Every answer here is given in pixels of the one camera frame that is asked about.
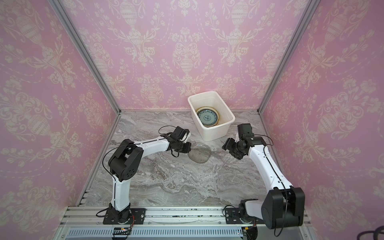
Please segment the clear glass plate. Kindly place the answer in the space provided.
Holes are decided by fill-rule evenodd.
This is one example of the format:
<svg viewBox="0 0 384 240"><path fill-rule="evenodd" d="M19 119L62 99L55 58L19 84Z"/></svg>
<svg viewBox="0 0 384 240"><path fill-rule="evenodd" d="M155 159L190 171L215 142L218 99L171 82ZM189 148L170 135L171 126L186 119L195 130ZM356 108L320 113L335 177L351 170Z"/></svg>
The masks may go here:
<svg viewBox="0 0 384 240"><path fill-rule="evenodd" d="M188 157L195 163L204 164L212 155L212 150L209 146L202 143L193 143L191 150L188 152Z"/></svg>

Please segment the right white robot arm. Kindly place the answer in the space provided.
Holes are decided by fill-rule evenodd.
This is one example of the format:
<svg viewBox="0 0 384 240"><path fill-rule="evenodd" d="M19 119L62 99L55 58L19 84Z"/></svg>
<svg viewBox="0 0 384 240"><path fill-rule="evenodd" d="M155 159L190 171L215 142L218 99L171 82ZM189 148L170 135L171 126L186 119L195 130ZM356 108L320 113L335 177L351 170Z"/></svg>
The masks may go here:
<svg viewBox="0 0 384 240"><path fill-rule="evenodd" d="M240 141L228 138L222 149L229 151L237 160L248 156L257 167L267 190L263 201L241 201L239 214L243 222L254 223L260 219L271 230L303 225L305 193L283 175L269 152L269 144L262 137L248 137Z"/></svg>

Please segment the white plastic bin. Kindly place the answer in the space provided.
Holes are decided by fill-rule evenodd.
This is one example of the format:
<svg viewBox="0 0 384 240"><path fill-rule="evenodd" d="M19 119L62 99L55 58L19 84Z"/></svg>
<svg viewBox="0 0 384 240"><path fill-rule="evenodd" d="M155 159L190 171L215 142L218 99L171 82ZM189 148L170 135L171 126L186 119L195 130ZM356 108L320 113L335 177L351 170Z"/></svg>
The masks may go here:
<svg viewBox="0 0 384 240"><path fill-rule="evenodd" d="M192 119L206 142L224 137L235 116L223 98L215 91L188 97Z"/></svg>

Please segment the white vented strip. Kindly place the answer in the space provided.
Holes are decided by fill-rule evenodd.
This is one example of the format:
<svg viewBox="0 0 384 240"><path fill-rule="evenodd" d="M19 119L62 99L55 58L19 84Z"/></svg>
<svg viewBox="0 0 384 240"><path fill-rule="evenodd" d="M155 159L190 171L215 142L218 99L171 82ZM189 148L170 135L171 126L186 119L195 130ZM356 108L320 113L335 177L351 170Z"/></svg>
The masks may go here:
<svg viewBox="0 0 384 240"><path fill-rule="evenodd" d="M241 227L70 228L63 240L241 240Z"/></svg>

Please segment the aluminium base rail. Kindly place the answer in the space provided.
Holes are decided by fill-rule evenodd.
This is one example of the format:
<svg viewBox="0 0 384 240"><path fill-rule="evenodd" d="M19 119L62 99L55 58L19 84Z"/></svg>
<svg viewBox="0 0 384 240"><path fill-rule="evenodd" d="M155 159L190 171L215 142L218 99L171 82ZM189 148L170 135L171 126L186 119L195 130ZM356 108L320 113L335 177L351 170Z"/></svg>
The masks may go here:
<svg viewBox="0 0 384 240"><path fill-rule="evenodd" d="M55 233L60 240L70 228L126 228L133 227L241 227L242 240L312 240L310 222L305 219L301 227L270 230L264 222L255 224L227 224L223 206L208 207L139 207L125 224L118 224L102 207L69 207Z"/></svg>

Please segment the aluminium right corner post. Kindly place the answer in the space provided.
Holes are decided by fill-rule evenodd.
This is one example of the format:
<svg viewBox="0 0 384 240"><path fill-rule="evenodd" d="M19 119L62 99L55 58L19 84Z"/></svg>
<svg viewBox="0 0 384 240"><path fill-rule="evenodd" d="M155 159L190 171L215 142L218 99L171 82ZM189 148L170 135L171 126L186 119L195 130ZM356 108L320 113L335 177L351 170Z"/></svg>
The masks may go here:
<svg viewBox="0 0 384 240"><path fill-rule="evenodd" d="M287 46L286 51L283 54L283 57L276 69L276 72L271 80L271 83L269 87L267 88L267 91L262 99L262 102L260 104L260 107L258 108L258 113L261 115L267 108L267 105L278 85L278 82L280 78L282 77L283 73L285 72L285 69L292 58L293 54L295 53L295 50L305 32L305 30L308 27L308 24L310 23L319 3L320 0L310 0L308 1L308 4L303 12L303 15L300 18L300 21L298 22L292 38Z"/></svg>

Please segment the aluminium corner post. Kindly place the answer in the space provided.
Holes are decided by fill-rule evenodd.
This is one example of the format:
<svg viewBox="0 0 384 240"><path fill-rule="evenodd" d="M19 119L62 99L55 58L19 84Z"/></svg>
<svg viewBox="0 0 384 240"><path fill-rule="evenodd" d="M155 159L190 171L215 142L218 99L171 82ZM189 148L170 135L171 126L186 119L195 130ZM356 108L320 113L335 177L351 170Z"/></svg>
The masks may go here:
<svg viewBox="0 0 384 240"><path fill-rule="evenodd" d="M101 88L101 91L107 98L109 104L115 111L117 115L120 115L121 109L115 100L112 92L110 91L108 85L104 81L101 71L96 66L95 61L92 59L92 56L90 52L88 51L84 41L81 39L81 36L76 29L75 25L73 24L72 20L70 19L69 15L67 14L64 4L61 1L56 0L48 0L49 4L53 8L54 12L56 13L58 19L60 20L61 24L65 28L66 32L68 33L70 39L74 43L77 51L83 58L85 64L87 65L90 73L95 78L96 82L98 83L99 87Z"/></svg>
<svg viewBox="0 0 384 240"><path fill-rule="evenodd" d="M319 3L320 0L310 0L308 1L308 4L303 12L303 15L300 18L300 21L298 22L292 38L287 46L286 51L283 54L283 57L276 69L276 72L271 80L271 83L269 87L267 88L267 91L262 99L262 102L260 104L260 107L258 108L258 113L261 115L267 108L267 105L278 85L278 82L280 78L282 77L283 73L285 72L285 69L292 58L293 54L295 53L295 50L305 32L305 30L308 27L308 24L310 23Z"/></svg>

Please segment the aluminium left corner post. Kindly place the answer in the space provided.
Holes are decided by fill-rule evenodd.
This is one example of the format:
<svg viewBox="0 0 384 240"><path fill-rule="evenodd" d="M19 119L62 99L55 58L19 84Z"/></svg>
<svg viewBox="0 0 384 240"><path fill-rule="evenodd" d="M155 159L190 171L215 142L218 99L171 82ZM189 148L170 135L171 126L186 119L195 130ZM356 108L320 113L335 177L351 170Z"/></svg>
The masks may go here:
<svg viewBox="0 0 384 240"><path fill-rule="evenodd" d="M61 24L65 28L66 32L68 33L70 39L74 43L77 51L83 58L85 64L87 65L90 73L95 78L96 82L98 83L99 87L101 88L101 91L107 98L109 104L115 111L117 115L120 115L121 109L115 100L112 92L110 91L108 85L104 81L101 71L96 66L95 61L92 59L92 56L90 52L88 51L84 41L81 39L81 36L76 29L75 25L73 24L72 20L70 19L69 15L67 14L64 4L61 1L56 0L48 0L49 4L53 8L54 12L56 13L58 19L60 20Z"/></svg>

